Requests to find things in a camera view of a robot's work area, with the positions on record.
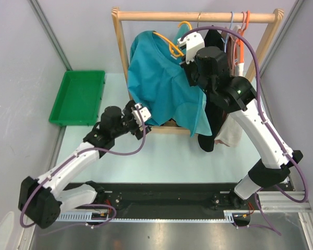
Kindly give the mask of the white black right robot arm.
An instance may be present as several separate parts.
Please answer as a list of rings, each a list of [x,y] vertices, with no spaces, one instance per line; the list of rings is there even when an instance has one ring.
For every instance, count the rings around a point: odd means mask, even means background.
[[[303,154],[281,140],[259,109],[258,94],[252,84],[242,76],[231,75],[227,55],[218,47],[187,46],[181,67],[189,84],[200,87],[212,103],[228,113],[245,131],[260,155],[260,160],[231,192],[231,205],[242,209],[255,192],[284,181]]]

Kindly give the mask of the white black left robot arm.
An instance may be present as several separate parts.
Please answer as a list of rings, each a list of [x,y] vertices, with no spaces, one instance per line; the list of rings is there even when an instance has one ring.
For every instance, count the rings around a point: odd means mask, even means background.
[[[134,101],[129,101],[124,109],[117,106],[105,108],[100,121],[64,161],[37,178],[26,177],[22,181],[18,201],[20,225],[23,228],[37,225],[46,229],[61,213],[70,209],[101,207],[105,196],[96,183],[89,181],[71,190],[66,190],[66,186],[106,153],[119,156],[119,152],[112,150],[116,138],[130,133],[145,141],[151,131],[146,121],[151,117],[147,107]]]

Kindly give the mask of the teal blue t shirt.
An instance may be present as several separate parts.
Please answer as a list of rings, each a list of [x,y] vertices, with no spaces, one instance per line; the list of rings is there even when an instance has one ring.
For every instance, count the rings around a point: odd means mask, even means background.
[[[205,94],[189,85],[179,60],[153,31],[141,32],[131,45],[127,85],[134,101],[150,111],[149,125],[161,126],[173,119],[191,135],[212,135]]]

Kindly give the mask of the yellow plastic hanger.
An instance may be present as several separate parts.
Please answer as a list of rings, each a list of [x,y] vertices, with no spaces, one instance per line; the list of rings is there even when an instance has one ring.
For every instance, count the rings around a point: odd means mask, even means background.
[[[187,24],[188,26],[191,27],[191,30],[192,30],[192,25],[190,22],[188,21],[182,21],[178,24],[178,28],[184,24]],[[161,38],[166,44],[168,44],[168,49],[170,51],[170,55],[177,59],[177,58],[181,58],[185,55],[185,53],[183,52],[183,49],[179,48],[179,45],[174,45],[173,42],[171,40],[169,40],[167,37],[165,37],[164,35],[156,32],[156,31],[153,31],[152,32],[154,35],[158,36],[159,38]]]

